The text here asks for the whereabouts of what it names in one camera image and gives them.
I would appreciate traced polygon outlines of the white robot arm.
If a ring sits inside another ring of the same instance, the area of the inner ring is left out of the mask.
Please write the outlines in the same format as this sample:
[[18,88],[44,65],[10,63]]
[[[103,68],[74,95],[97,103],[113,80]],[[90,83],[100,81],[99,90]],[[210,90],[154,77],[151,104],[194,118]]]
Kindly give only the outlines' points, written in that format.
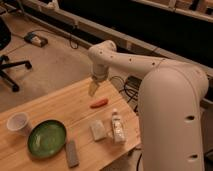
[[111,67],[142,80],[138,91],[144,171],[205,171],[200,102],[209,81],[200,67],[162,57],[119,53],[107,40],[88,50],[92,79]]

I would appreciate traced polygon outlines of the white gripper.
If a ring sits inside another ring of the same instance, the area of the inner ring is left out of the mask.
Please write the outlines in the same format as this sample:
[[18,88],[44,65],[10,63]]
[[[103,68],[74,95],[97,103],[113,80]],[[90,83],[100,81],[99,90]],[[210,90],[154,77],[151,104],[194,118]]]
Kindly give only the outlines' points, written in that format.
[[94,65],[92,67],[92,81],[89,85],[88,94],[93,97],[99,88],[98,82],[103,82],[108,77],[109,68],[104,65]]

